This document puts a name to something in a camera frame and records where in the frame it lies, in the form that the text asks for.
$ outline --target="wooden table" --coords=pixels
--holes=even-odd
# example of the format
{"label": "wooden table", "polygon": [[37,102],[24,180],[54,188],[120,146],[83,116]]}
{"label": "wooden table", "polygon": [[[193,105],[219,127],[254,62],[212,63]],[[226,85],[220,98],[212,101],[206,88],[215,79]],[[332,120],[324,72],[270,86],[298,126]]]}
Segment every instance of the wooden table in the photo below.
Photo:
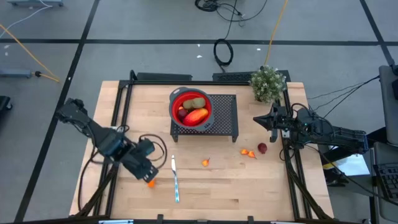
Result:
{"label": "wooden table", "polygon": [[[157,134],[164,139],[169,157],[155,178],[154,189],[148,188],[143,180],[136,180],[121,166],[111,217],[156,219],[158,214],[164,214],[168,220],[247,220],[252,215],[255,220],[294,220],[285,163],[279,159],[281,138],[270,143],[271,132],[252,120],[254,116],[267,114],[270,105],[255,101],[250,86],[190,85],[208,94],[236,95],[239,137],[236,143],[232,143],[229,136],[179,136],[178,142],[174,142],[170,135],[169,95],[177,87],[133,86],[127,117],[131,129],[126,136],[137,141],[141,134]],[[102,84],[93,118],[102,126],[111,124],[117,89],[118,82]],[[288,83],[288,90],[291,103],[307,105],[303,83]],[[121,105],[118,121],[124,103]],[[266,154],[257,151],[260,142],[268,145]],[[89,140],[82,167],[91,148]],[[243,148],[254,150],[258,159],[240,155]],[[175,203],[174,199],[172,154],[177,164],[180,203]],[[322,209],[333,216],[320,156],[310,148],[302,149],[301,155],[307,189]],[[203,167],[201,162],[207,158],[211,158],[210,165]],[[82,203],[86,203],[96,190],[100,172],[101,165],[88,166],[83,179]],[[78,211],[77,189],[70,214]],[[299,205],[302,205],[301,194],[297,188],[296,191]],[[101,213],[104,213],[104,205],[102,203]]]}

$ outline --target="concrete floor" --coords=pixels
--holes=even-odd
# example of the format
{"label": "concrete floor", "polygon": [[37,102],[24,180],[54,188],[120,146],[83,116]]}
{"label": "concrete floor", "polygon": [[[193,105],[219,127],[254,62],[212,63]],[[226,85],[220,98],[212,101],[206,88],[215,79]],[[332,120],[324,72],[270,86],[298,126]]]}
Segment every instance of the concrete floor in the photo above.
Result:
{"label": "concrete floor", "polygon": [[[11,32],[20,39],[80,39],[94,0],[64,2],[65,7],[42,11],[11,28]],[[237,8],[249,17],[263,2],[239,0]],[[398,42],[398,31],[393,29],[398,20],[398,2],[366,2],[384,40]],[[244,27],[233,24],[228,38],[268,40],[282,5],[283,1],[268,0],[264,11]],[[8,26],[34,10],[1,1],[0,23]],[[193,0],[101,0],[88,39],[215,40],[224,37],[227,30],[227,21],[215,12],[199,11]],[[377,41],[359,0],[291,0],[275,40]],[[64,81],[77,43],[26,47]],[[251,71],[264,63],[266,45],[233,47],[234,60],[227,72]],[[187,73],[194,80],[211,80],[213,73],[221,72],[212,49],[213,44],[85,44],[68,97],[82,99],[92,116],[101,82],[127,79],[130,69]],[[398,60],[398,47],[388,49]],[[219,52],[222,60],[228,59],[228,51],[222,46]],[[289,70],[293,82],[304,82],[307,96],[368,80],[385,64],[377,45],[273,45],[269,59],[269,65]],[[2,43],[1,39],[0,67],[42,70],[17,44]],[[0,222],[15,218],[62,87],[63,83],[44,78],[0,79],[0,95],[10,96],[14,103],[0,129]],[[331,97],[310,103],[315,107]],[[320,109],[319,114],[331,107]],[[336,126],[371,132],[384,126],[381,111],[379,83],[372,82],[337,107],[328,119]],[[57,125],[24,220],[68,215],[86,142],[73,126]],[[367,197],[341,189],[330,189],[330,196],[336,218],[357,222],[369,217]]]}

